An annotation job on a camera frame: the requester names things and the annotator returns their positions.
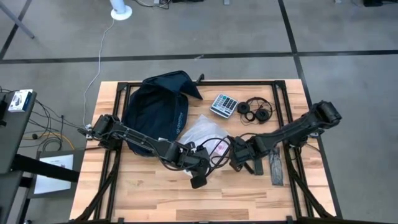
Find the headphones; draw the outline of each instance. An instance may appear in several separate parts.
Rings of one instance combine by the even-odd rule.
[[[250,110],[250,105],[253,101],[257,101],[259,107],[255,110]],[[268,105],[270,109],[265,109],[264,104]],[[237,111],[241,115],[244,115],[244,118],[247,120],[246,123],[257,119],[259,121],[259,124],[264,124],[266,121],[268,121],[271,118],[273,112],[271,104],[266,99],[261,97],[253,97],[248,99],[246,102],[238,103]]]

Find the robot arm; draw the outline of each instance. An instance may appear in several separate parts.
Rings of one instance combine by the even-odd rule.
[[[101,115],[92,131],[79,129],[82,134],[89,134],[99,140],[99,146],[108,150],[118,150],[122,141],[131,142],[153,152],[168,169],[173,171],[188,170],[192,173],[192,188],[197,189],[207,184],[205,175],[210,168],[210,157],[204,147],[197,147],[190,142],[186,145],[170,142],[166,139],[155,140],[135,131],[112,115]]]
[[[321,101],[315,103],[310,111],[303,114],[301,118],[283,126],[282,128],[264,134],[254,134],[249,140],[239,137],[229,137],[234,147],[229,157],[229,163],[236,171],[240,171],[248,160],[261,159],[267,156],[270,151],[281,141],[287,141],[292,146],[301,147],[307,141],[307,136],[311,133],[321,134],[324,129],[336,126],[341,120],[340,114],[330,102]]]

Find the wooden table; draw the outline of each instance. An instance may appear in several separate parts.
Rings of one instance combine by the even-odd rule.
[[[285,82],[292,114],[294,119],[297,119],[308,111],[302,83],[300,80]],[[93,124],[101,114],[112,114],[117,84],[117,82],[101,83]],[[237,113],[230,119],[224,119],[209,110],[219,93],[225,93],[238,101],[260,96],[273,103],[270,86],[198,86],[198,89],[204,100],[189,97],[190,107],[185,131],[201,114],[218,123],[232,136],[246,132],[268,133],[279,128],[276,113],[265,124],[244,126]],[[287,123],[282,94],[279,96]],[[121,97],[120,107],[123,105],[123,99],[124,97]],[[309,144],[319,149],[316,140],[309,140]],[[93,147],[97,142],[91,141],[87,145]],[[70,218],[79,216],[97,193],[104,152],[104,149],[85,152]],[[301,156],[310,190],[326,210],[335,215],[320,153],[314,148],[305,146]],[[209,176],[206,186],[194,190],[191,188],[190,177],[187,174],[165,169],[156,158],[137,156],[124,143],[112,219],[114,222],[119,217],[124,217],[125,222],[267,221],[285,220],[288,215],[295,217],[283,151],[281,158],[284,168],[283,187],[272,186],[266,157],[263,159],[262,176],[250,175],[244,169],[235,172],[230,166],[224,166]],[[303,195],[299,188],[298,194],[303,215],[306,215]],[[107,198],[105,195],[101,217],[105,216]]]

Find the concrete floor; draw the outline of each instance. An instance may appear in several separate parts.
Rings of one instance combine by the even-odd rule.
[[[25,0],[0,1],[17,15],[25,4]],[[277,0],[231,2],[230,6],[223,6],[221,0],[171,4],[166,11],[126,0],[133,16],[115,22],[106,36],[103,56],[290,52]],[[398,49],[398,5],[365,8],[353,4],[359,1],[284,2],[299,52]],[[29,39],[19,29],[4,59],[97,57],[102,33],[112,23],[110,10],[109,1],[33,0],[23,22],[36,38]],[[0,12],[0,46],[13,25]],[[343,116],[337,128],[323,135],[323,143],[347,219],[397,222],[397,61],[398,55],[301,57],[312,101],[330,100]],[[0,85],[33,88],[42,103],[81,124],[82,94],[97,67],[95,62],[0,63]],[[204,73],[207,79],[298,78],[293,57],[104,62],[88,92],[87,121],[101,81],[142,80],[174,70],[185,70],[192,78]],[[85,145],[74,128],[65,127],[65,135],[76,147]],[[36,150],[24,148],[19,153],[34,156]],[[9,223],[16,222],[24,193],[18,191]],[[35,199],[27,218],[34,223],[65,222],[72,202],[73,198]]]

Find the plastic bag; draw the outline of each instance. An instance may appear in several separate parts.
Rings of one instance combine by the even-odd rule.
[[[197,147],[209,138],[222,139],[227,135],[228,132],[220,128],[214,121],[208,119],[204,115],[200,115],[195,121],[195,124],[180,138],[179,143],[186,144],[188,142],[194,142]],[[206,142],[203,146],[210,155],[219,142],[220,140],[215,139]],[[228,145],[225,142],[221,142],[210,157],[213,157],[215,154],[222,156],[227,148]]]
[[[271,168],[271,181],[273,185],[284,185],[284,174],[282,172],[282,161],[280,161],[280,149],[276,147],[269,154],[269,166]]]

